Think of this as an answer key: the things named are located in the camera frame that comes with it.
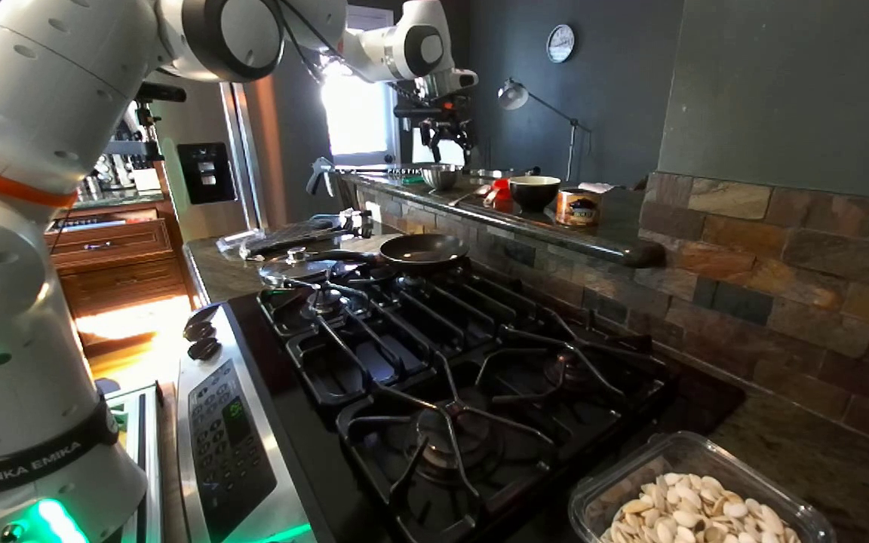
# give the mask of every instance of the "wall clock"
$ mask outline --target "wall clock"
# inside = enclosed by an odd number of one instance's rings
[[[579,39],[575,39],[575,30],[571,25],[555,25],[550,30],[546,51],[550,51],[551,63],[571,60],[575,46],[579,46]]]

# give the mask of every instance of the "pot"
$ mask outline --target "pot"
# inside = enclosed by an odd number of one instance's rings
[[[555,198],[560,179],[513,176],[511,183],[513,183],[513,198],[522,206],[522,211],[536,215]]]

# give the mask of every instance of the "lamp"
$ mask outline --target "lamp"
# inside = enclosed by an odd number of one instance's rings
[[[571,118],[566,110],[555,108],[551,101],[541,98],[536,92],[530,92],[530,89],[527,89],[522,82],[515,82],[515,79],[506,79],[506,82],[498,87],[498,101],[501,101],[506,110],[522,108],[527,98],[541,101],[542,108],[550,108],[551,113],[558,113],[560,121],[566,121],[565,179],[566,179],[566,181],[575,181],[575,140],[579,140],[581,123],[579,123],[575,118]]]

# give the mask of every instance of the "black stovetop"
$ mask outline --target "black stovetop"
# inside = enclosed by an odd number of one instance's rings
[[[340,262],[234,311],[317,539],[571,539],[579,474],[736,399],[467,262]]]

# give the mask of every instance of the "green light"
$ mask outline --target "green light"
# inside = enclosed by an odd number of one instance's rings
[[[38,500],[38,516],[59,536],[59,543],[88,543],[76,519],[56,500]]]
[[[308,522],[304,522],[304,524],[291,524],[291,529],[278,531],[268,543],[291,543],[291,539],[298,539],[298,536],[304,536],[304,535],[312,535],[312,524],[308,524]]]
[[[22,543],[88,543],[76,519],[59,500],[36,500],[11,524],[11,536]]]

